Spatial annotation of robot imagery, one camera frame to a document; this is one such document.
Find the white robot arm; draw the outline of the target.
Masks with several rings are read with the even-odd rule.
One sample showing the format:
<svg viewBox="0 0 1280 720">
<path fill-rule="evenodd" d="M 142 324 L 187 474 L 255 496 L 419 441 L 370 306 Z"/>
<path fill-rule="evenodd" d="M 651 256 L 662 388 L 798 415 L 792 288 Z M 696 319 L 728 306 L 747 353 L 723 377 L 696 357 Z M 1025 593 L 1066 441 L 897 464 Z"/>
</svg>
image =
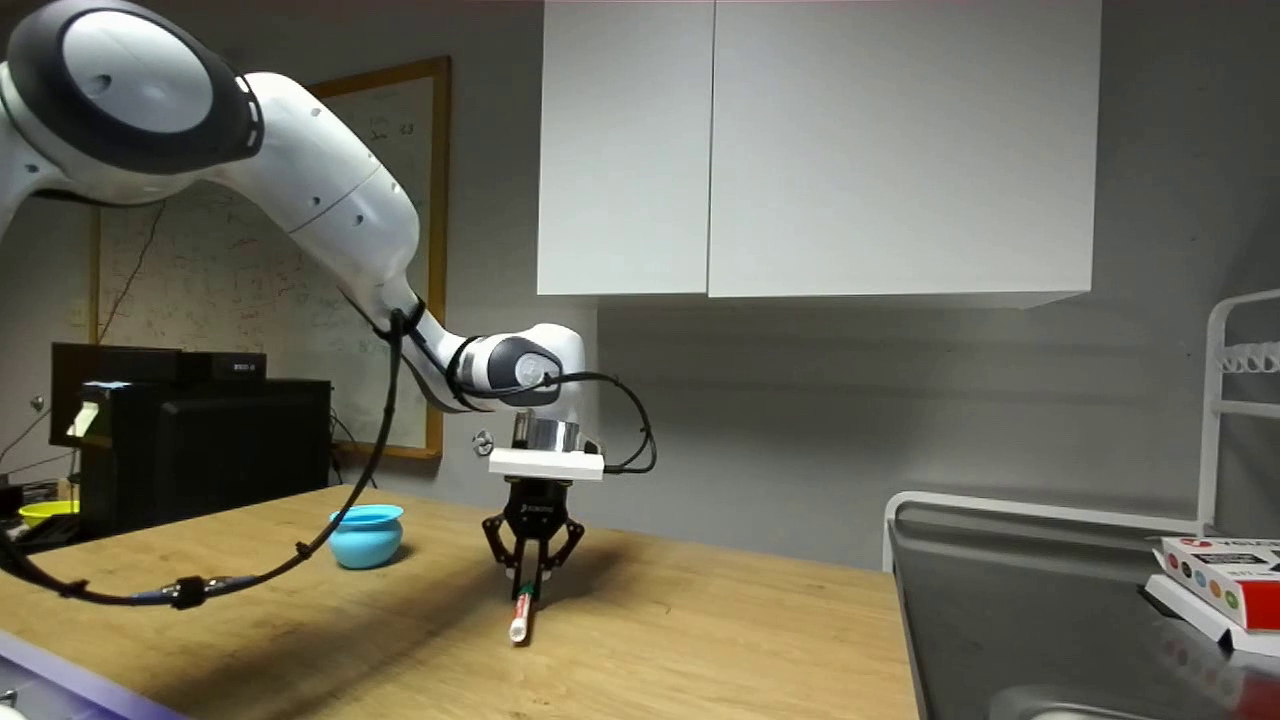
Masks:
<svg viewBox="0 0 1280 720">
<path fill-rule="evenodd" d="M 47 0 L 0 60 L 0 206 L 38 191 L 155 206 L 192 186 L 253 201 L 450 414 L 577 415 L 583 342 L 563 324 L 456 338 L 414 288 L 419 211 L 305 84 L 238 71 L 138 0 Z"/>
</svg>

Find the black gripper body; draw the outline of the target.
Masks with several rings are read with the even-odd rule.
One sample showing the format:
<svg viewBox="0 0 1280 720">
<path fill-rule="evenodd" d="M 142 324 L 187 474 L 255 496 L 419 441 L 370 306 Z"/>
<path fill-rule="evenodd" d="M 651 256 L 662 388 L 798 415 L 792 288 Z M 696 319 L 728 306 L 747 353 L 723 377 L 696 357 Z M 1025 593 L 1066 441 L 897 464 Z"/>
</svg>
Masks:
<svg viewBox="0 0 1280 720">
<path fill-rule="evenodd" d="M 516 535 L 555 535 L 568 523 L 568 483 L 511 479 L 504 520 Z"/>
</svg>

